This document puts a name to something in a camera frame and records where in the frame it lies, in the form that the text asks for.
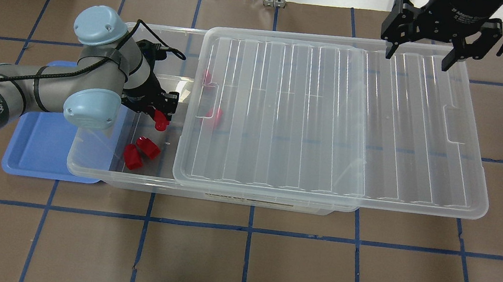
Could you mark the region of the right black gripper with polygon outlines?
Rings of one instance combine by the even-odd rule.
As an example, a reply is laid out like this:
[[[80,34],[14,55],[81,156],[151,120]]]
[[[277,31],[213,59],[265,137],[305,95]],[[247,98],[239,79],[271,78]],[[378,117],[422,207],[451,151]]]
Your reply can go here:
[[[401,44],[427,38],[453,44],[443,71],[468,58],[482,59],[502,37],[502,21],[492,17],[501,6],[503,0],[428,0],[417,9],[410,0],[395,0],[381,24],[385,58]]]

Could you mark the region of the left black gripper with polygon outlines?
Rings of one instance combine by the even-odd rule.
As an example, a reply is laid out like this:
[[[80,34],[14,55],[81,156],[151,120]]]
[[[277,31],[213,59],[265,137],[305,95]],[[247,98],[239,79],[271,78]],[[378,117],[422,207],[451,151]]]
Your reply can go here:
[[[162,111],[169,121],[177,110],[179,93],[166,92],[154,73],[149,73],[145,81],[135,88],[123,89],[121,104],[136,113],[155,118],[155,110]]]

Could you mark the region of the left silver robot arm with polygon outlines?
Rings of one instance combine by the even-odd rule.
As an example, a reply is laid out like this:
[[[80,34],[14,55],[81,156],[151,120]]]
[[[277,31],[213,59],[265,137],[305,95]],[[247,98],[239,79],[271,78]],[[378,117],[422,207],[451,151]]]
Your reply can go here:
[[[73,23],[83,45],[75,67],[22,66],[0,63],[0,130],[27,113],[61,113],[78,128],[111,128],[121,107],[145,113],[156,129],[168,127],[179,93],[165,91],[155,74],[168,53],[186,55],[157,34],[154,40],[136,40],[132,29],[108,6],[91,6]]]

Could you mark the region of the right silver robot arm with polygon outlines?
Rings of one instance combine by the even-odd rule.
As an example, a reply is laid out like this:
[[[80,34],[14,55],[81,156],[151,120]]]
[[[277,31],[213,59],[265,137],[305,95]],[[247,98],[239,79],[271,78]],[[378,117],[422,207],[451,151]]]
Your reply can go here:
[[[424,38],[452,44],[442,60],[448,71],[460,61],[483,59],[495,45],[503,54],[503,22],[494,14],[503,0],[428,0],[415,7],[411,0],[394,0],[381,24],[381,39],[386,42],[386,57],[391,58],[405,44]]]

